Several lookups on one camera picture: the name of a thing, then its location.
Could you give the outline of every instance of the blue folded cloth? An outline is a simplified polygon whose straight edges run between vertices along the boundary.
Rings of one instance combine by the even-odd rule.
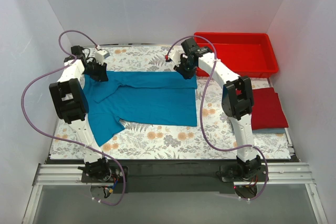
[[[109,81],[85,76],[89,124],[99,146],[124,130],[120,119],[148,124],[197,126],[196,77],[177,72],[107,72]]]

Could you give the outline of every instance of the stack of folded cloth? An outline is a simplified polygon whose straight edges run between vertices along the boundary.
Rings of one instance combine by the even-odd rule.
[[[253,133],[284,133],[288,123],[274,88],[253,89],[253,97]]]

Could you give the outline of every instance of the blue cloth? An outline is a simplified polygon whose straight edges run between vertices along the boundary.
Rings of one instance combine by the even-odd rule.
[[[196,77],[177,72],[113,72],[109,81],[85,76],[89,124],[99,146],[124,130],[120,119],[137,123],[197,126]]]

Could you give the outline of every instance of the table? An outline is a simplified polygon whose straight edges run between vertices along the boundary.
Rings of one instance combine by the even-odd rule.
[[[110,52],[107,69],[113,71],[173,71],[165,62],[169,46],[105,47]],[[199,108],[206,77],[197,77],[197,127],[152,125],[122,121],[125,130],[105,143],[102,150],[117,159],[235,159],[236,152],[218,152],[207,145],[199,125]],[[252,88],[267,88],[267,79],[252,78]],[[203,108],[204,129],[208,139],[218,148],[237,146],[233,129],[221,107],[222,89],[212,80]],[[58,120],[55,135],[75,139],[71,128]],[[254,134],[255,143],[267,159],[289,159],[286,134]],[[53,140],[50,159],[83,159],[82,147]]]

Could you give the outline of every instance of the gray floor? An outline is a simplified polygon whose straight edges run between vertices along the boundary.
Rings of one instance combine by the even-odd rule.
[[[268,185],[264,194],[250,204],[220,197],[215,192],[132,193],[125,195],[116,207],[92,201],[89,186],[44,186],[34,220],[34,224],[40,223],[317,222],[305,185]]]

